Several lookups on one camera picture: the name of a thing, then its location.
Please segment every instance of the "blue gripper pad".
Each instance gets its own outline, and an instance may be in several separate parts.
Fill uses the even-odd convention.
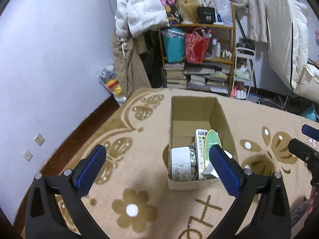
[[[234,159],[230,159],[219,145],[210,148],[209,160],[227,193],[237,198],[240,194],[240,187],[244,183],[242,168]]]
[[[318,129],[315,129],[315,128],[310,127],[308,125],[303,125],[301,132],[304,135],[306,135],[306,136],[308,136],[316,141],[319,141],[319,130]]]
[[[72,181],[80,198],[89,193],[105,160],[105,147],[96,145],[89,156],[82,159],[74,168]]]

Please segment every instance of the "pink bag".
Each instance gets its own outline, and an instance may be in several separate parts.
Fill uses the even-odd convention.
[[[197,28],[192,34],[185,33],[185,57],[189,63],[201,64],[211,39],[200,36],[195,30]]]

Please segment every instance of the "beige carpet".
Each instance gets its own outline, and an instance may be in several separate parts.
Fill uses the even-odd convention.
[[[142,88],[85,143],[67,167],[73,168],[96,144],[107,150],[104,164],[87,197],[82,199],[110,238],[206,238],[228,211],[234,197],[224,187],[170,191],[167,162],[170,103],[174,95],[216,96],[235,140],[238,160],[257,174],[275,170],[284,178],[291,208],[309,197],[311,175],[288,152],[298,138],[312,146],[301,127],[318,123],[267,106],[205,92]],[[58,196],[62,213],[77,231]],[[252,218],[257,199],[242,224]]]

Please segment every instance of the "white rack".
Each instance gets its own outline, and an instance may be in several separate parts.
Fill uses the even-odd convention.
[[[246,59],[251,59],[251,60],[255,60],[256,58],[256,52],[252,49],[249,49],[249,48],[244,48],[244,47],[238,47],[236,48],[236,53],[235,53],[235,69],[236,69],[236,66],[237,66],[237,58],[246,58]],[[254,75],[254,70],[255,70],[255,64],[253,64],[253,69],[252,69],[252,72],[250,74],[250,80],[246,80],[246,79],[243,79],[243,78],[239,78],[239,77],[235,77],[235,71],[234,71],[234,76],[233,76],[233,81],[232,81],[232,90],[234,89],[234,85],[235,85],[235,81],[238,81],[238,82],[243,82],[245,83],[245,81],[249,81],[249,89],[248,89],[248,92],[246,92],[246,100],[248,99],[248,96],[249,96],[249,93],[250,93],[250,88],[251,88],[251,82],[253,80],[253,75]]]

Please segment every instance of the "black box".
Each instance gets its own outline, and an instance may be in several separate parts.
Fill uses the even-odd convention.
[[[216,22],[215,8],[198,7],[197,14],[200,24],[214,24]]]

